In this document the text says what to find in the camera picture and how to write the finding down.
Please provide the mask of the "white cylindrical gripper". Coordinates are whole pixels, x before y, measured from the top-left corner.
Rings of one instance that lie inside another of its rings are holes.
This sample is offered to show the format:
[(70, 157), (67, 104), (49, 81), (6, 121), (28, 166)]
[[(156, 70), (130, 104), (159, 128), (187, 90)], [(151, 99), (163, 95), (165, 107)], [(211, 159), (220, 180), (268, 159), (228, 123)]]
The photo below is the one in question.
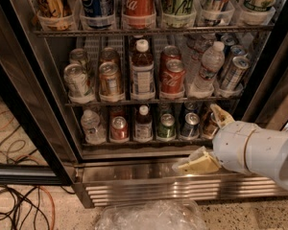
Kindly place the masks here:
[(180, 175), (200, 175), (216, 173), (223, 166), (231, 172), (250, 174), (245, 162), (245, 151), (251, 135), (259, 126), (241, 121), (234, 122), (233, 117), (216, 103), (212, 103), (210, 108), (220, 128), (212, 140), (214, 153), (206, 147), (200, 147), (187, 158), (174, 163), (172, 170)]

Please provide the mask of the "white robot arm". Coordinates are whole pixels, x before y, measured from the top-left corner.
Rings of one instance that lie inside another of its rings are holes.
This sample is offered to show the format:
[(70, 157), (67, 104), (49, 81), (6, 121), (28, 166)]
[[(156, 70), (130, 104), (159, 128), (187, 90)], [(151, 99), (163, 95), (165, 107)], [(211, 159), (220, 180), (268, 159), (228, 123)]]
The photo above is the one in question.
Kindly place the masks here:
[(212, 140), (213, 150), (201, 147), (193, 151), (172, 166), (174, 172), (200, 175), (224, 168), (270, 178), (288, 191), (288, 132), (236, 121), (215, 103), (210, 108), (219, 127)]

